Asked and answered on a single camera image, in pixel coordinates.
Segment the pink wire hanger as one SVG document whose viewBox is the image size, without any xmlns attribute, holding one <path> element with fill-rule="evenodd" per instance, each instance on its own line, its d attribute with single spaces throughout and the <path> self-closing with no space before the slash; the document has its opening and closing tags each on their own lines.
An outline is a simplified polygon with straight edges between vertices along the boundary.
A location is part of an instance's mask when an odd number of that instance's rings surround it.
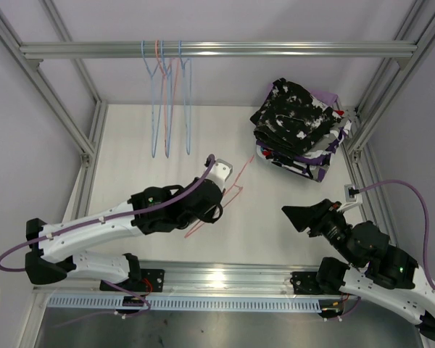
<svg viewBox="0 0 435 348">
<path fill-rule="evenodd" d="M 231 187 L 224 193 L 224 196 L 233 193 L 233 196 L 223 205 L 223 209 L 225 209 L 236 197 L 240 195 L 240 193 L 244 190 L 244 187 L 239 184 L 239 179 L 241 175 L 246 170 L 247 166 L 251 164 L 254 161 L 254 155 L 252 155 L 244 164 L 242 169 L 237 174 L 234 182 L 232 183 Z M 193 225 L 193 227 L 185 234 L 184 238 L 187 239 L 194 233 L 196 233 L 203 225 L 205 225 L 205 222 L 197 222 Z"/>
<path fill-rule="evenodd" d="M 155 57 L 162 73 L 162 110 L 164 116 L 164 152 L 167 158 L 170 157 L 172 123 L 173 123 L 173 107 L 175 101 L 176 82 L 174 77 L 175 68 L 173 64 L 175 58 L 167 58 L 165 55 L 165 42 L 155 41 L 154 45 Z"/>
</svg>

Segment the red trousers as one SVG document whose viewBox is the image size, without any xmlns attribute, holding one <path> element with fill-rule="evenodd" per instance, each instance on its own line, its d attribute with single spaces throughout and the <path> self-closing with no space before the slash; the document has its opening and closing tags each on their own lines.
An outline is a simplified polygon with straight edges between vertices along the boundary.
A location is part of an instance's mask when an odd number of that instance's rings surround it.
<svg viewBox="0 0 435 348">
<path fill-rule="evenodd" d="M 267 145 L 259 140 L 256 145 L 271 151 L 274 154 L 279 154 L 291 158 L 297 162 L 303 162 L 310 165 L 322 165 L 327 162 L 327 158 L 336 153 L 340 144 L 347 137 L 350 128 L 351 120 L 344 114 L 344 111 L 335 109 L 334 114 L 339 118 L 327 134 L 324 134 L 321 139 L 315 142 L 312 147 L 306 150 L 303 154 L 296 154 L 289 149 L 279 149 L 275 145 Z"/>
</svg>

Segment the light blue wire hanger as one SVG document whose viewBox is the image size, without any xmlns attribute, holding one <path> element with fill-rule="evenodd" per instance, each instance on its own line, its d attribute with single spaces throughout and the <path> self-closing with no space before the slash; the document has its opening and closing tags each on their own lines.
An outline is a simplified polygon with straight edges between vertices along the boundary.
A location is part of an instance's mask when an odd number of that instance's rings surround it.
<svg viewBox="0 0 435 348">
<path fill-rule="evenodd" d="M 159 89 L 159 96 L 157 96 L 157 88 L 156 88 L 156 77 L 161 74 L 163 75 L 163 66 L 162 61 L 157 55 L 157 46 L 154 45 L 154 59 L 155 59 L 155 66 L 151 67 L 149 63 L 147 62 L 146 57 L 146 42 L 141 42 L 141 58 L 144 62 L 146 71 L 149 76 L 150 81 L 150 93 L 151 93 L 151 126 L 152 126 L 152 136 L 151 136 L 151 156 L 154 159 L 157 154 L 157 144 L 158 144 L 158 137 L 159 137 L 159 131 L 160 131 L 160 120 L 161 120 L 161 112 L 162 112 L 162 102 L 160 101 L 163 96 L 163 86 L 164 82 L 161 80 L 160 82 L 160 89 Z"/>
</svg>

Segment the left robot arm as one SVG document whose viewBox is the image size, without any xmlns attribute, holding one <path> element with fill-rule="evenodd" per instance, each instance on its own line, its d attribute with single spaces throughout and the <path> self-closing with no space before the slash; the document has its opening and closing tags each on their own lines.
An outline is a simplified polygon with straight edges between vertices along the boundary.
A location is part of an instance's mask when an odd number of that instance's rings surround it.
<svg viewBox="0 0 435 348">
<path fill-rule="evenodd" d="M 39 218 L 26 223 L 31 242 L 25 255 L 25 272 L 34 285 L 66 278 L 95 278 L 137 289 L 142 274 L 133 254 L 107 257 L 90 248 L 108 241 L 152 233 L 183 230 L 200 220 L 215 223 L 223 214 L 225 181 L 210 175 L 195 178 L 188 186 L 149 187 L 110 210 L 50 225 Z"/>
</svg>

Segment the black white patterned trousers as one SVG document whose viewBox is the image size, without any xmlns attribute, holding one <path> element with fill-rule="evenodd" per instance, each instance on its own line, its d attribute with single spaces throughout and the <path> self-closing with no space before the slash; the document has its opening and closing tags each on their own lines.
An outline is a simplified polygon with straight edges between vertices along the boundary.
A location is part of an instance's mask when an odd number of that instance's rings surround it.
<svg viewBox="0 0 435 348">
<path fill-rule="evenodd" d="M 343 117 L 301 85 L 279 78 L 262 106 L 250 117 L 254 136 L 282 154 L 309 152 Z"/>
</svg>

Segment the blue hanger with patterned trousers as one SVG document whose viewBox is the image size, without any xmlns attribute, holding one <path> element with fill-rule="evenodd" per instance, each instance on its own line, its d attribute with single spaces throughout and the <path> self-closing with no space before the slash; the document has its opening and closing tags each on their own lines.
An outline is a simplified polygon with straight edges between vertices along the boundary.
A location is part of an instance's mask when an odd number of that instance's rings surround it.
<svg viewBox="0 0 435 348">
<path fill-rule="evenodd" d="M 186 128 L 186 153 L 191 154 L 191 91 L 192 91 L 192 61 L 183 55 L 183 42 L 178 42 L 178 58 L 182 74 L 183 115 Z"/>
</svg>

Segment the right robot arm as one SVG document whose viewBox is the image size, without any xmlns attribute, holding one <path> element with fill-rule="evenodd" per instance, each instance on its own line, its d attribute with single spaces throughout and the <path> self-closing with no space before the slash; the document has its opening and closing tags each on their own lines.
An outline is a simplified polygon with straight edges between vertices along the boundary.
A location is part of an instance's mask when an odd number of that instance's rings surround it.
<svg viewBox="0 0 435 348">
<path fill-rule="evenodd" d="M 342 257 L 324 257 L 316 273 L 293 273 L 295 293 L 351 294 L 398 314 L 435 341 L 435 290 L 423 266 L 388 235 L 370 221 L 349 224 L 340 202 L 328 199 L 282 210 L 298 232 L 322 236 Z"/>
</svg>

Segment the grey purple patterned trousers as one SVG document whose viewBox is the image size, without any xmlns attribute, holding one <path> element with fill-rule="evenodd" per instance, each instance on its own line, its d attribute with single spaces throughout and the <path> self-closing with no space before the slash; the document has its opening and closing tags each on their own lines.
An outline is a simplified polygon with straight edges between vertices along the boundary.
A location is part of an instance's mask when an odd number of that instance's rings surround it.
<svg viewBox="0 0 435 348">
<path fill-rule="evenodd" d="M 261 141 L 256 141 L 256 153 L 259 158 L 288 170 L 291 173 L 308 178 L 315 182 L 322 182 L 331 165 L 331 160 L 342 142 L 347 138 L 351 130 L 352 121 L 343 110 L 335 109 L 340 116 L 340 122 L 324 135 L 321 140 L 313 145 L 313 148 L 302 156 L 286 156 L 266 146 Z"/>
</svg>

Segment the lilac purple trousers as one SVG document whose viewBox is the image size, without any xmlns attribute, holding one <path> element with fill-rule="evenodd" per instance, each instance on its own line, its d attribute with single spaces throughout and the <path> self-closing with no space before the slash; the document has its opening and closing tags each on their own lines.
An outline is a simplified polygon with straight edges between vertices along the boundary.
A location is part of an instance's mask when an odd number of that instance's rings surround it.
<svg viewBox="0 0 435 348">
<path fill-rule="evenodd" d="M 292 103 L 302 105 L 324 105 L 332 107 L 338 99 L 337 94 L 327 91 L 306 89 L 304 86 L 284 79 L 278 79 L 268 85 L 264 104 L 268 102 Z"/>
</svg>

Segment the blue hanger with lilac trousers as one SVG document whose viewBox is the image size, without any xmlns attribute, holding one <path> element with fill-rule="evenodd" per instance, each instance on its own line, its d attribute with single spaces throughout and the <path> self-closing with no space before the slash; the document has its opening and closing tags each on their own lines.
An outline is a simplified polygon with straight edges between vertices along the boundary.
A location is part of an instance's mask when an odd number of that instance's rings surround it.
<svg viewBox="0 0 435 348">
<path fill-rule="evenodd" d="M 165 82 L 165 99 L 164 99 L 164 111 L 165 111 L 165 156 L 170 157 L 170 137 L 171 137 L 171 123 L 172 123 L 172 102 L 173 97 L 173 58 L 167 58 L 165 54 L 165 42 L 160 41 L 160 59 L 162 64 L 163 80 Z"/>
</svg>

